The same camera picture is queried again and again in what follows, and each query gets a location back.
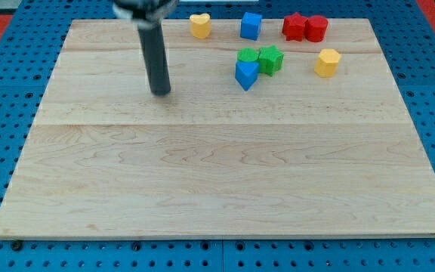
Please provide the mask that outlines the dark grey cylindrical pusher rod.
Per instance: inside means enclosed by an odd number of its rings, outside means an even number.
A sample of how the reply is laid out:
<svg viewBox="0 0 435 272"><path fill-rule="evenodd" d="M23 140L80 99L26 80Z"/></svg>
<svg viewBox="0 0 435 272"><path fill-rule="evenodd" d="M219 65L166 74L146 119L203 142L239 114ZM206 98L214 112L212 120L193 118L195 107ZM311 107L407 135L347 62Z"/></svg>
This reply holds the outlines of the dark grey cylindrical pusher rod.
<svg viewBox="0 0 435 272"><path fill-rule="evenodd" d="M137 27L147 71L150 91L155 96L165 96L171 91L165 43L160 23Z"/></svg>

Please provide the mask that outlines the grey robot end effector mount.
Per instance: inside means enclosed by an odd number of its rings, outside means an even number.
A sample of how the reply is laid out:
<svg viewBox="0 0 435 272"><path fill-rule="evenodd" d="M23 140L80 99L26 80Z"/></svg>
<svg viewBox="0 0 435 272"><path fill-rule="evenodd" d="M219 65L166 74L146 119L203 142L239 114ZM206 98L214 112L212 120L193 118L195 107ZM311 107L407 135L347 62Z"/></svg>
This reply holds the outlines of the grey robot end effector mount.
<svg viewBox="0 0 435 272"><path fill-rule="evenodd" d="M139 28L152 29L171 14L179 4L178 0L112 0L115 16L130 20Z"/></svg>

